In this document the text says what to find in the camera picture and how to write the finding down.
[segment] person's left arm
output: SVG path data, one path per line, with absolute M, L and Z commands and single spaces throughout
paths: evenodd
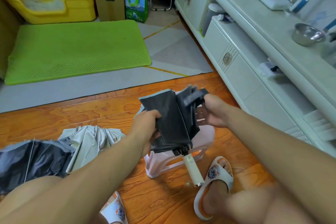
M 131 132 L 51 189 L 10 213 L 1 223 L 89 223 L 140 158 L 148 153 L 158 111 L 141 112 Z

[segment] hand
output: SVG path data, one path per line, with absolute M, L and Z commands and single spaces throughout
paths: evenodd
M 196 109 L 198 125 L 212 125 L 217 128 L 228 126 L 228 110 L 230 105 L 219 97 L 207 94 L 204 97 L 205 104 Z
M 144 157 L 151 149 L 151 140 L 160 136 L 155 128 L 155 120 L 159 118 L 161 114 L 157 110 L 143 111 L 134 118 L 130 135 L 141 145 L 141 157 Z

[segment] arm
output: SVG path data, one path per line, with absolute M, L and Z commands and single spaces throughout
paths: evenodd
M 227 127 L 321 223 L 336 220 L 336 159 L 216 96 L 205 96 L 201 124 Z
M 131 132 L 93 161 L 10 213 L 1 223 L 73 224 L 95 217 L 148 153 L 158 111 L 138 114 Z

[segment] slipper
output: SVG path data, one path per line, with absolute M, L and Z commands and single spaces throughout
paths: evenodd
M 226 158 L 224 158 L 222 156 L 219 156 L 219 157 L 215 158 L 210 165 L 207 176 L 204 179 L 204 184 L 201 186 L 201 188 L 199 189 L 199 191 L 198 191 L 198 193 L 195 197 L 195 201 L 194 201 L 195 213 L 201 220 L 204 220 L 204 221 L 208 221 L 212 218 L 212 216 L 206 214 L 204 209 L 203 209 L 203 198 L 209 190 L 208 185 L 212 181 L 221 180 L 221 181 L 225 182 L 225 184 L 227 185 L 227 187 L 229 189 L 228 192 L 230 192 L 230 190 L 233 186 L 233 177 L 223 167 L 221 167 L 218 164 L 219 161 L 222 160 L 222 159 L 224 159 L 226 161 L 226 165 L 229 166 L 230 172 L 232 173 L 231 165 L 229 164 L 229 162 L 227 161 Z
M 108 223 L 120 222 L 122 224 L 128 224 L 124 204 L 119 193 L 116 191 L 113 196 L 115 200 L 100 213 L 105 217 Z

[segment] plastic stool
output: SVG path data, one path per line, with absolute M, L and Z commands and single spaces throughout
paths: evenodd
M 195 135 L 192 139 L 192 149 L 189 153 L 193 153 L 195 151 L 200 151 L 196 156 L 194 156 L 194 160 L 198 161 L 203 158 L 204 153 L 207 149 L 212 146 L 213 141 L 215 139 L 215 129 L 213 126 L 204 125 L 199 127 L 200 131 Z M 166 172 L 168 170 L 172 170 L 173 168 L 179 167 L 180 165 L 184 165 L 183 161 L 171 164 L 167 166 L 167 163 L 175 158 L 180 158 L 180 156 L 175 156 L 172 151 L 154 153 L 150 152 L 144 157 L 146 163 L 146 173 L 149 178 L 155 178 Z

